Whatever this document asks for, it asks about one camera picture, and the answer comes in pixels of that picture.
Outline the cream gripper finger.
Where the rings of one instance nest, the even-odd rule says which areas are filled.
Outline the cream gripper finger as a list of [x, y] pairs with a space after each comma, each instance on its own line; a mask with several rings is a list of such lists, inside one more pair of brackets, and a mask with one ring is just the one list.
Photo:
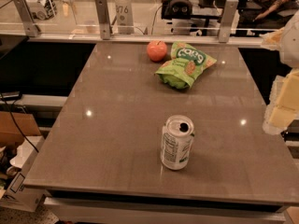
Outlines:
[[299, 69], [285, 76], [276, 76], [265, 109], [263, 130], [268, 134], [286, 131], [299, 114]]
[[283, 32], [284, 32], [284, 28], [280, 28], [274, 32], [261, 35], [261, 38], [263, 39], [261, 43], [261, 47], [269, 50], [279, 50], [280, 39], [282, 37]]

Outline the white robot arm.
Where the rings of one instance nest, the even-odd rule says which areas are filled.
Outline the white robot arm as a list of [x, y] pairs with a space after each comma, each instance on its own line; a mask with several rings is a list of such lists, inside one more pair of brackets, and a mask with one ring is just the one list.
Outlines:
[[276, 50], [280, 61], [292, 69], [287, 76], [275, 78], [265, 109], [263, 130], [275, 135], [285, 131], [299, 113], [299, 11], [283, 28], [262, 39], [261, 47]]

